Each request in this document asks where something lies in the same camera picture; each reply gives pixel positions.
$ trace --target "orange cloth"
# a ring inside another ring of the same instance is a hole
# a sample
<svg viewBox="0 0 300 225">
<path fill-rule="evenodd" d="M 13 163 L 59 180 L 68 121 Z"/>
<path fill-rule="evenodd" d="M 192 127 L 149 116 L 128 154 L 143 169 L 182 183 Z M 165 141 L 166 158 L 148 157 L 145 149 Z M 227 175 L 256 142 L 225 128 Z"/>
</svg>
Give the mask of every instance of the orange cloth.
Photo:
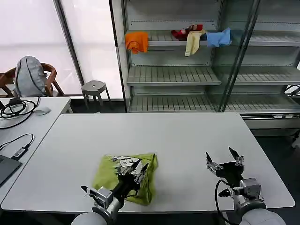
<svg viewBox="0 0 300 225">
<path fill-rule="evenodd" d="M 148 51 L 148 33 L 139 31 L 126 34 L 125 45 L 127 49 L 131 49 L 133 54 L 146 53 Z"/>
</svg>

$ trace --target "laptop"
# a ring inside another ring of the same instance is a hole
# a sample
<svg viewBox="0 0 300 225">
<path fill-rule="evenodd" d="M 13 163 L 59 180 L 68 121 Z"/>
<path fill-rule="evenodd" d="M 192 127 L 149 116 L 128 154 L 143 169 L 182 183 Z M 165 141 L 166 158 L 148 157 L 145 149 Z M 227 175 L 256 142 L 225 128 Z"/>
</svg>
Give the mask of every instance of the laptop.
<svg viewBox="0 0 300 225">
<path fill-rule="evenodd" d="M 0 186 L 20 168 L 21 162 L 0 155 Z"/>
</svg>

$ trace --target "metal shelf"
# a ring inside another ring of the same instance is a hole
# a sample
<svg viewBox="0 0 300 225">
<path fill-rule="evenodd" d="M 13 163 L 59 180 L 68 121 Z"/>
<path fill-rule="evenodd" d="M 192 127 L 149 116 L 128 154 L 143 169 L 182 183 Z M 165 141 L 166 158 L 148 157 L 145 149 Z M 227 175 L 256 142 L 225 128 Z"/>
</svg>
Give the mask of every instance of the metal shelf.
<svg viewBox="0 0 300 225">
<path fill-rule="evenodd" d="M 148 33 L 148 46 L 186 46 L 187 41 L 179 41 L 170 30 L 145 30 Z M 200 41 L 207 46 L 207 41 Z"/>
<path fill-rule="evenodd" d="M 228 79 L 229 68 L 218 69 Z M 295 67 L 242 66 L 234 85 L 288 85 L 300 84 L 300 71 Z"/>
<path fill-rule="evenodd" d="M 299 47 L 300 32 L 254 31 L 249 46 Z"/>
<path fill-rule="evenodd" d="M 220 85 L 210 67 L 132 67 L 128 86 Z"/>
<path fill-rule="evenodd" d="M 204 95 L 133 96 L 130 113 L 214 112 Z"/>
<path fill-rule="evenodd" d="M 283 95 L 231 95 L 226 112 L 300 113 L 300 105 Z"/>
</svg>

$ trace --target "green t-shirt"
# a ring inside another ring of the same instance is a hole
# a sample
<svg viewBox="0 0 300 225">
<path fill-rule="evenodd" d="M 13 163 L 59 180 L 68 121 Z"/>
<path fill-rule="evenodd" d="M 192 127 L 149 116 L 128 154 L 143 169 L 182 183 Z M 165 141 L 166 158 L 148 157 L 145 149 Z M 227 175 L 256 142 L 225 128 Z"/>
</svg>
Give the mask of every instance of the green t-shirt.
<svg viewBox="0 0 300 225">
<path fill-rule="evenodd" d="M 157 156 L 154 153 L 131 155 L 131 156 L 103 156 L 99 169 L 93 181 L 93 188 L 98 190 L 102 186 L 109 190 L 113 190 L 118 184 L 118 172 L 122 167 L 131 166 L 134 162 L 141 160 L 136 170 L 132 174 L 139 174 L 144 165 L 149 163 L 146 176 L 141 182 L 141 188 L 138 191 L 138 195 L 134 197 L 128 197 L 126 200 L 141 204 L 149 205 L 153 199 L 154 189 L 154 171 L 158 167 Z M 128 195 L 134 195 L 135 191 L 131 191 Z"/>
</svg>

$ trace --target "robotic hand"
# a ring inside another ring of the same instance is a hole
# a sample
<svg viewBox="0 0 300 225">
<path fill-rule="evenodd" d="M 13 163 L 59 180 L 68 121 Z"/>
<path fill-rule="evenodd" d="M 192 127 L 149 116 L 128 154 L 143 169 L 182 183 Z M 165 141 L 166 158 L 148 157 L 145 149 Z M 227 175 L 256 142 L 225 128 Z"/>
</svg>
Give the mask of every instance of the robotic hand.
<svg viewBox="0 0 300 225">
<path fill-rule="evenodd" d="M 219 216 L 226 222 L 231 223 L 225 219 L 218 206 L 218 186 L 221 182 L 229 186 L 229 188 L 221 191 L 219 197 L 231 197 L 234 202 L 235 212 L 242 217 L 240 225 L 285 225 L 283 219 L 276 213 L 266 210 L 264 199 L 261 196 L 261 185 L 255 178 L 244 179 L 242 173 L 244 172 L 244 157 L 239 156 L 238 153 L 229 147 L 235 161 L 217 164 L 212 161 L 208 153 L 206 153 L 206 166 L 217 177 L 225 178 L 219 180 L 215 189 L 216 208 Z"/>
<path fill-rule="evenodd" d="M 98 191 L 87 186 L 81 188 L 94 199 L 93 212 L 80 214 L 75 218 L 71 225 L 112 225 L 115 223 L 118 211 L 124 206 L 124 200 L 131 195 L 131 190 L 137 195 L 140 184 L 146 175 L 148 164 L 146 164 L 138 175 L 132 172 L 139 165 L 140 160 L 131 166 L 123 167 L 118 174 L 119 183 L 111 191 L 101 187 Z"/>
</svg>

